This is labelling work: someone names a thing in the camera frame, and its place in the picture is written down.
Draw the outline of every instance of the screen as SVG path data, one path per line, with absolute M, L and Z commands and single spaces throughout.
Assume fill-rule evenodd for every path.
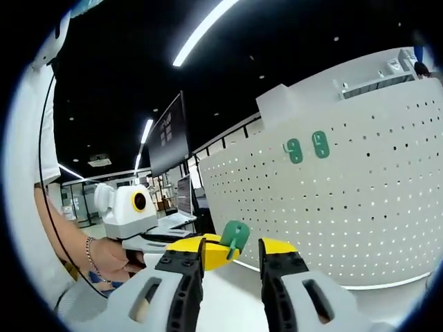
M 192 203 L 191 203 L 191 179 L 187 175 L 181 178 L 177 183 L 177 201 L 179 206 L 177 207 L 179 211 L 192 214 Z
M 147 141 L 152 176 L 188 159 L 189 146 L 183 98 L 179 94 L 154 125 Z

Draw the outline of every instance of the green hook on wall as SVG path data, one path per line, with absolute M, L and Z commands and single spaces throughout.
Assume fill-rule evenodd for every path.
M 302 148 L 300 147 L 300 142 L 297 139 L 291 138 L 287 141 L 286 146 L 283 144 L 283 150 L 291 159 L 293 164 L 299 164 L 303 161 Z
M 323 159 L 329 156 L 329 145 L 324 131 L 316 131 L 312 134 L 312 142 L 316 150 L 317 157 Z

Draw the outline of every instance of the white robot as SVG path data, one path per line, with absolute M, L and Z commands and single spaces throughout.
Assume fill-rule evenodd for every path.
M 115 190 L 100 183 L 94 203 L 102 213 L 106 236 L 122 240 L 124 249 L 145 254 L 163 254 L 168 244 L 195 236 L 187 230 L 158 226 L 156 208 L 143 185 L 122 186 Z

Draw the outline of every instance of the black cable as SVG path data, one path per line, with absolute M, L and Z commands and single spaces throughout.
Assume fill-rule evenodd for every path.
M 107 299 L 107 296 L 103 293 L 101 293 L 97 288 L 95 288 L 93 286 L 93 284 L 83 275 L 83 273 L 80 271 L 80 269 L 78 268 L 77 265 L 75 265 L 74 261 L 72 260 L 70 254 L 68 253 L 68 251 L 66 250 L 66 248 L 63 245 L 62 240 L 60 239 L 60 235 L 58 234 L 57 228 L 55 227 L 54 224 L 54 220 L 53 220 L 53 216 L 51 214 L 51 211 L 49 210 L 49 204 L 48 204 L 48 198 L 46 197 L 46 193 L 44 192 L 44 182 L 43 182 L 43 173 L 42 173 L 42 130 L 43 130 L 43 119 L 44 119 L 44 114 L 45 114 L 45 109 L 46 109 L 46 103 L 48 102 L 48 96 L 49 93 L 51 91 L 51 87 L 53 85 L 53 81 L 54 81 L 54 77 L 55 74 L 53 74 L 53 78 L 51 78 L 51 82 L 49 83 L 49 88 L 48 88 L 48 92 L 46 93 L 46 98 L 44 100 L 44 104 L 43 104 L 43 114 L 42 114 L 42 120 L 40 121 L 40 130 L 39 130 L 39 175 L 40 175 L 40 186 L 42 187 L 43 190 L 43 198 L 44 198 L 44 203 L 46 205 L 46 209 L 48 210 L 48 214 L 49 214 L 49 219 L 51 220 L 51 224 L 53 226 L 55 235 L 57 236 L 58 241 L 60 242 L 60 245 L 62 246 L 62 249 L 65 253 L 65 255 L 68 257 L 69 262 L 77 269 L 78 274 L 82 276 L 82 278 L 85 280 L 86 283 L 88 283 L 88 285 L 95 291 L 97 292 L 97 294 L 99 294 L 100 296 L 104 297 L 105 299 Z

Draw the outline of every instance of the pegboard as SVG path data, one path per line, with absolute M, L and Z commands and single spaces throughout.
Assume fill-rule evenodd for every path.
M 240 220 L 239 260 L 259 267 L 258 239 L 297 247 L 309 268 L 347 286 L 386 286 L 431 271 L 443 244 L 443 89 L 390 86 L 298 116 L 200 163 L 215 229 Z M 330 149 L 317 157 L 312 134 Z M 283 144 L 297 138 L 303 161 Z

